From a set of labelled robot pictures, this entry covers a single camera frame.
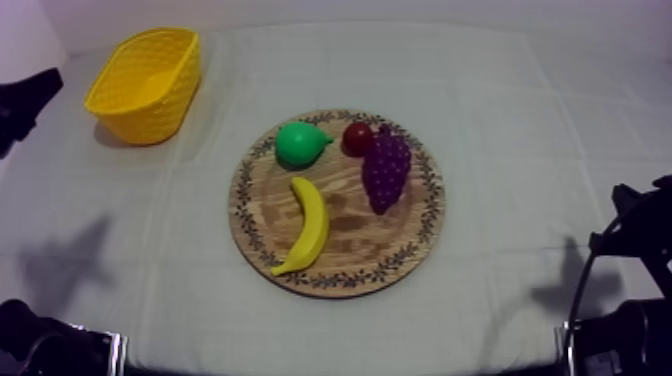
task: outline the yellow banana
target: yellow banana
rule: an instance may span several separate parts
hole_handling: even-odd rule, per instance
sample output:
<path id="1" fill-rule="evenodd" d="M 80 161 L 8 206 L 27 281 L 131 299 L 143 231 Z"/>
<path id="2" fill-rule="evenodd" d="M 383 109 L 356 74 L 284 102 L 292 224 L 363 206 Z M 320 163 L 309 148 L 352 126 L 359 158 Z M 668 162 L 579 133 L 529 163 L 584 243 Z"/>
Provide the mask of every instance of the yellow banana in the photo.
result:
<path id="1" fill-rule="evenodd" d="M 303 230 L 285 262 L 271 268 L 274 276 L 309 267 L 322 251 L 329 233 L 329 213 L 317 187 L 304 178 L 295 177 L 292 178 L 292 188 L 303 207 Z"/>

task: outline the red tomato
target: red tomato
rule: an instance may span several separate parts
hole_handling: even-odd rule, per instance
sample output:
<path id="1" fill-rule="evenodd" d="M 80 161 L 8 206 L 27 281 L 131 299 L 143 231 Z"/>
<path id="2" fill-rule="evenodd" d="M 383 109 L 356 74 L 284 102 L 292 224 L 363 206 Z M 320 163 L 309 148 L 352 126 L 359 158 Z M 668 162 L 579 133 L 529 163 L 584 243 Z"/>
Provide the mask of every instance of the red tomato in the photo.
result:
<path id="1" fill-rule="evenodd" d="M 353 157 L 361 157 L 373 146 L 373 132 L 366 123 L 352 123 L 343 132 L 343 146 Z"/>

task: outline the plastic fruit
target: plastic fruit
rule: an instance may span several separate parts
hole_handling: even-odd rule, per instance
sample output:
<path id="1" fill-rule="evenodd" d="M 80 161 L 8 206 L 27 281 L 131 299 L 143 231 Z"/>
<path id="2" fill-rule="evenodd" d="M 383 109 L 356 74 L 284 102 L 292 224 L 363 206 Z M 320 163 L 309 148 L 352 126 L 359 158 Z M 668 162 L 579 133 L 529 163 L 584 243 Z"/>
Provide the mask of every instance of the plastic fruit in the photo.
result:
<path id="1" fill-rule="evenodd" d="M 275 150 L 280 162 L 291 167 L 303 167 L 315 162 L 324 147 L 333 139 L 318 127 L 293 122 L 280 128 Z"/>
<path id="2" fill-rule="evenodd" d="M 274 276 L 309 267 L 322 251 L 329 233 L 329 213 L 317 187 L 304 178 L 295 177 L 292 178 L 292 188 L 305 213 L 303 230 L 284 263 L 271 268 Z"/>
<path id="3" fill-rule="evenodd" d="M 373 131 L 366 123 L 352 123 L 343 132 L 343 146 L 353 157 L 361 157 L 373 146 Z"/>
<path id="4" fill-rule="evenodd" d="M 411 150 L 404 138 L 382 125 L 362 165 L 362 183 L 376 214 L 385 214 L 399 201 L 410 170 Z"/>

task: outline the cable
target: cable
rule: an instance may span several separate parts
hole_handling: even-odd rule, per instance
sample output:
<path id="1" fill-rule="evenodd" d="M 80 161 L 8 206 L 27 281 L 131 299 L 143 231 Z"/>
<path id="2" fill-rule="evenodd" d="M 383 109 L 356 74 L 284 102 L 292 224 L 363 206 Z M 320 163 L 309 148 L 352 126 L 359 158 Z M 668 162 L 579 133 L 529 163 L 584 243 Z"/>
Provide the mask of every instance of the cable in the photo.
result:
<path id="1" fill-rule="evenodd" d="M 630 211 L 623 213 L 616 217 L 609 226 L 604 230 L 603 235 L 609 235 L 619 224 L 625 216 L 629 214 Z M 579 278 L 579 284 L 576 286 L 576 292 L 574 293 L 574 298 L 572 299 L 572 305 L 569 309 L 569 317 L 567 318 L 567 332 L 565 332 L 565 337 L 562 342 L 562 364 L 569 367 L 569 345 L 571 343 L 572 337 L 574 336 L 574 323 L 576 322 L 576 316 L 579 313 L 579 306 L 581 304 L 581 298 L 583 297 L 583 291 L 586 289 L 586 284 L 588 283 L 588 276 L 590 275 L 590 270 L 595 263 L 595 259 L 600 254 L 599 250 L 597 252 L 591 250 L 588 259 L 586 260 L 585 265 L 583 265 L 583 270 L 581 271 L 581 277 Z"/>

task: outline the white tablecloth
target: white tablecloth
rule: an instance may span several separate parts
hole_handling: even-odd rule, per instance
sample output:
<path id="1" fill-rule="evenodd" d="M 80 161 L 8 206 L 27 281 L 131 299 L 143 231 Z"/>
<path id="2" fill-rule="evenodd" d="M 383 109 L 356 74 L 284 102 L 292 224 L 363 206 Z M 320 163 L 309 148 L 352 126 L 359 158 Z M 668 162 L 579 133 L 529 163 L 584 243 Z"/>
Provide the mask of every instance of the white tablecloth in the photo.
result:
<path id="1" fill-rule="evenodd" d="M 0 298 L 130 336 L 136 364 L 247 375 L 454 374 L 555 357 L 611 187 L 672 162 L 672 71 L 590 45 L 449 25 L 203 33 L 181 131 L 114 141 L 83 108 L 110 50 L 78 56 L 0 185 Z M 316 108 L 380 113 L 438 161 L 446 219 L 407 278 L 315 300 L 260 277 L 229 232 L 234 168 Z M 598 260 L 584 313 L 654 293 Z"/>

